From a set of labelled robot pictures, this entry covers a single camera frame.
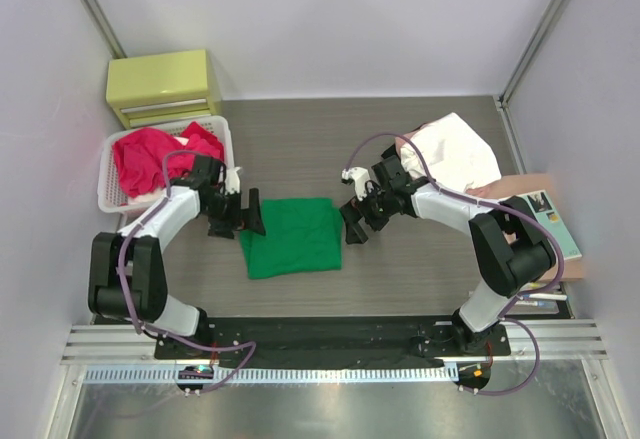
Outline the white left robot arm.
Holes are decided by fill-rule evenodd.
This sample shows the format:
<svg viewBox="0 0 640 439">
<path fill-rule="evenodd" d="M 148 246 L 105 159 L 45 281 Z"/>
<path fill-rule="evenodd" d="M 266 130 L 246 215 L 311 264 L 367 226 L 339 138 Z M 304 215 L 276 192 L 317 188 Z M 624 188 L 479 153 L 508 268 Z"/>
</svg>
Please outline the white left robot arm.
<svg viewBox="0 0 640 439">
<path fill-rule="evenodd" d="M 127 321 L 138 333 L 157 341 L 177 342 L 188 357 L 213 351 L 207 313 L 173 297 L 168 289 L 163 253 L 181 229 L 203 216 L 212 237 L 232 239 L 248 230 L 265 235 L 258 189 L 242 191 L 237 167 L 194 153 L 190 170 L 169 174 L 161 163 L 163 195 L 131 224 L 102 232 L 92 242 L 88 307 L 95 315 Z"/>
</svg>

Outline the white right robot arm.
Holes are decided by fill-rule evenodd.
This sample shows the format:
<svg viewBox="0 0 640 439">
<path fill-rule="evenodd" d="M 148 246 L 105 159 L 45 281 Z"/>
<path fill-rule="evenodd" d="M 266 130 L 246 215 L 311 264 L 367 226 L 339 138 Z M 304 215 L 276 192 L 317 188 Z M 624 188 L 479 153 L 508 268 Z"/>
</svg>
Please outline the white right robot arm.
<svg viewBox="0 0 640 439">
<path fill-rule="evenodd" d="M 372 170 L 345 169 L 341 180 L 354 187 L 354 196 L 340 208 L 348 244 L 368 240 L 362 223 L 380 231 L 396 214 L 437 222 L 470 238 L 481 281 L 451 317 L 451 342 L 462 354 L 482 349 L 523 287 L 561 258 L 523 198 L 491 201 L 450 191 L 432 178 L 411 177 L 397 157 Z"/>
</svg>

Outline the pink desk mat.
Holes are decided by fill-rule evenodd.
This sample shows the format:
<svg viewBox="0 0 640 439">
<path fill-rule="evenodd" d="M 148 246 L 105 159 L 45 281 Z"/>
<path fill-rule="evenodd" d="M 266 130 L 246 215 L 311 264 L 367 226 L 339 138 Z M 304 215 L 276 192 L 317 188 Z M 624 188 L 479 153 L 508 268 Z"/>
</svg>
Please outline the pink desk mat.
<svg viewBox="0 0 640 439">
<path fill-rule="evenodd" d="M 544 173 L 505 175 L 488 186 L 487 198 L 502 200 L 503 198 L 538 190 L 545 190 L 549 193 L 549 199 L 555 206 L 562 205 L 562 200 L 556 192 L 551 176 Z M 563 282 L 576 282 L 584 277 L 585 269 L 582 258 L 565 261 Z"/>
</svg>

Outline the white marker pen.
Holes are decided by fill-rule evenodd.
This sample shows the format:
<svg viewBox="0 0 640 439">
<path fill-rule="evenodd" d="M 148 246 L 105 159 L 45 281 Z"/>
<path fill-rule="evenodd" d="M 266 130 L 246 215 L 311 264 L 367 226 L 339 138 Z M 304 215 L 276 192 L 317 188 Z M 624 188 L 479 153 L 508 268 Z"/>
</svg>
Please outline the white marker pen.
<svg viewBox="0 0 640 439">
<path fill-rule="evenodd" d="M 548 307 L 551 302 L 566 302 L 566 294 L 534 293 L 524 295 L 517 300 L 518 305 L 530 304 L 533 307 Z"/>
</svg>

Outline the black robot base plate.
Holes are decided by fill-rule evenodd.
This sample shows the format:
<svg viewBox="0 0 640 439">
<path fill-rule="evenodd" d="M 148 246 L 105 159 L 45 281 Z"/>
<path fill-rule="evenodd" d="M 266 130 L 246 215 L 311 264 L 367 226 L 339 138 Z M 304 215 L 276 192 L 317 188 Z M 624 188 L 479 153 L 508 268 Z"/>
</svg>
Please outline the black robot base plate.
<svg viewBox="0 0 640 439">
<path fill-rule="evenodd" d="M 275 367 L 289 359 L 355 361 L 359 352 L 383 358 L 394 352 L 425 358 L 511 354 L 504 326 L 462 347 L 451 321 L 442 316 L 229 317 L 210 319 L 208 324 L 215 346 L 253 341 L 255 357 Z"/>
</svg>

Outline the red t shirt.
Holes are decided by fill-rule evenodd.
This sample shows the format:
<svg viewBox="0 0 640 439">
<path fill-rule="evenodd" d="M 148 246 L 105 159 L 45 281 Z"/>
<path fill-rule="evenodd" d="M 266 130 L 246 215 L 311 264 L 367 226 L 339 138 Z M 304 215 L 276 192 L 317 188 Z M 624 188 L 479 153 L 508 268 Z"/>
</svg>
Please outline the red t shirt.
<svg viewBox="0 0 640 439">
<path fill-rule="evenodd" d="M 152 127 L 141 128 L 116 140 L 111 150 L 119 185 L 131 199 L 164 188 L 162 164 L 169 153 L 181 151 L 181 154 L 168 159 L 170 179 L 191 170 L 195 156 L 185 154 L 185 151 L 194 151 L 218 160 L 225 158 L 225 146 L 221 140 L 195 121 L 178 136 Z"/>
</svg>

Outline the aluminium slotted rail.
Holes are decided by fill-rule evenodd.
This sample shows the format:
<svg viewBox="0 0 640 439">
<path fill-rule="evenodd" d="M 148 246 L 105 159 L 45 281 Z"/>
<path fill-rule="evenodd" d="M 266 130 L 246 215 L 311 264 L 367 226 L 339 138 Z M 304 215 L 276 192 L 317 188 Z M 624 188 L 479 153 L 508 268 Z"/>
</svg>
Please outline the aluminium slotted rail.
<svg viewBox="0 0 640 439">
<path fill-rule="evenodd" d="M 96 365 L 86 369 L 86 384 L 214 384 L 229 378 L 231 385 L 302 385 L 355 383 L 455 382 L 454 363 L 438 368 L 389 370 L 291 370 L 208 368 L 204 365 Z"/>
</svg>

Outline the teal paperback book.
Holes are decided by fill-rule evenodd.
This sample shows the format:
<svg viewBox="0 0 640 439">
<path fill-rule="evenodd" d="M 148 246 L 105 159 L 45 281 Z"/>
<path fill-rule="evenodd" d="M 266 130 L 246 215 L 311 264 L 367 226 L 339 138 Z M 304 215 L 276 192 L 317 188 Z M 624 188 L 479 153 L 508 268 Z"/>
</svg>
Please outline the teal paperback book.
<svg viewBox="0 0 640 439">
<path fill-rule="evenodd" d="M 582 253 L 564 223 L 549 191 L 535 190 L 518 194 L 518 197 L 527 202 L 534 218 L 552 234 L 560 246 L 565 261 L 582 258 Z"/>
</svg>

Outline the white plastic laundry basket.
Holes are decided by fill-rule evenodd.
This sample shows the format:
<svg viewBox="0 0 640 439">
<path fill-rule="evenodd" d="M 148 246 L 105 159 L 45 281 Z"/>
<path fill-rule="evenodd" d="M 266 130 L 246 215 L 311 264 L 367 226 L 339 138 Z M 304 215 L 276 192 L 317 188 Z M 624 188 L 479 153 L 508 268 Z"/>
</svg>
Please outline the white plastic laundry basket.
<svg viewBox="0 0 640 439">
<path fill-rule="evenodd" d="M 184 120 L 151 125 L 152 129 L 164 131 L 172 136 L 179 136 L 191 123 L 197 123 L 215 135 L 224 146 L 224 162 L 229 168 L 235 166 L 231 131 L 228 121 L 222 116 L 200 116 Z M 134 216 L 144 212 L 153 202 L 129 204 L 128 196 L 121 189 L 119 174 L 113 158 L 113 144 L 136 129 L 114 133 L 103 145 L 97 186 L 98 207 L 105 213 L 117 213 Z"/>
</svg>

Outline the yellow green drawer cabinet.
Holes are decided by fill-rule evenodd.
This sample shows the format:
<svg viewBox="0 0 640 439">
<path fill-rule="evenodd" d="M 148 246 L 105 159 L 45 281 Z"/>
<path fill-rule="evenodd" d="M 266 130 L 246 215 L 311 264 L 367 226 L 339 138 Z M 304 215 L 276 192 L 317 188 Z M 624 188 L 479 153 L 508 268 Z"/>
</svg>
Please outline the yellow green drawer cabinet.
<svg viewBox="0 0 640 439">
<path fill-rule="evenodd" d="M 205 49 L 111 60 L 106 102 L 127 129 L 222 112 Z"/>
</svg>

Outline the green t shirt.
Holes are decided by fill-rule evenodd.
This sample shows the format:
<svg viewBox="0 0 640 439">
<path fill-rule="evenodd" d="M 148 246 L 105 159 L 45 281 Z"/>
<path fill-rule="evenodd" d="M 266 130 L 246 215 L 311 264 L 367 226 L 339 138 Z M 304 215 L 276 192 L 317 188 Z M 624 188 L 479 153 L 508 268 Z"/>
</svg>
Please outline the green t shirt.
<svg viewBox="0 0 640 439">
<path fill-rule="evenodd" d="M 343 222 L 331 199 L 269 199 L 261 212 L 266 233 L 240 234 L 249 279 L 342 268 Z"/>
</svg>

